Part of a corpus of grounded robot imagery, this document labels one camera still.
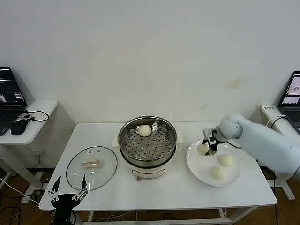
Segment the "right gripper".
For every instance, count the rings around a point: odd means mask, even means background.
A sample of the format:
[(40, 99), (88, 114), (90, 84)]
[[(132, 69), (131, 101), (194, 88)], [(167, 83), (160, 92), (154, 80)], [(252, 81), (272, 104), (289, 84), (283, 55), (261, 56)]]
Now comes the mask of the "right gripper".
[(205, 155), (214, 155), (218, 151), (218, 143), (222, 143), (222, 133), (218, 127), (203, 130), (203, 145), (209, 146)]

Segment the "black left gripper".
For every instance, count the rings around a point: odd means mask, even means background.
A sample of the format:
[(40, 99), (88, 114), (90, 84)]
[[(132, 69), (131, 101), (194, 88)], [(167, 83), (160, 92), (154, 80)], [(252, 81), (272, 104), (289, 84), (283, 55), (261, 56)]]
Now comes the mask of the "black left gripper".
[(86, 175), (83, 176), (81, 189), (77, 194), (60, 194), (58, 189), (61, 176), (54, 182), (52, 189), (48, 191), (51, 199), (51, 204), (55, 209), (54, 222), (69, 222), (71, 213), (74, 207), (77, 206), (77, 201), (82, 201), (88, 194)]

